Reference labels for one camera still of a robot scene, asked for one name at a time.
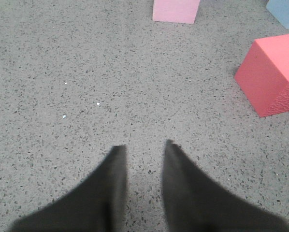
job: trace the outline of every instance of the red foam block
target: red foam block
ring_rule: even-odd
[[[235,80],[260,117],[289,111],[289,34],[256,39]]]

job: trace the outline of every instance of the speckled gray floor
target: speckled gray floor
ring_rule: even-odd
[[[289,112],[259,118],[233,78],[254,39],[289,33],[265,5],[203,0],[184,25],[153,22],[152,0],[0,0],[0,232],[120,144],[124,231],[167,231],[167,138],[226,189],[289,221]]]

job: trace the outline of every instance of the pink foam block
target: pink foam block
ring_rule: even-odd
[[[194,23],[200,0],[154,0],[153,20]]]
[[[235,80],[260,117],[289,111],[289,34],[255,40]]]

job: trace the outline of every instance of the blue cube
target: blue cube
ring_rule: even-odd
[[[289,29],[289,0],[269,0],[266,8],[286,29]]]

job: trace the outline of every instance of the foam block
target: foam block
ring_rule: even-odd
[[[289,29],[289,0],[269,0],[266,8],[286,29]]]
[[[289,111],[289,34],[256,39],[234,78],[260,117]]]
[[[153,20],[193,24],[199,3],[200,0],[154,0]]]

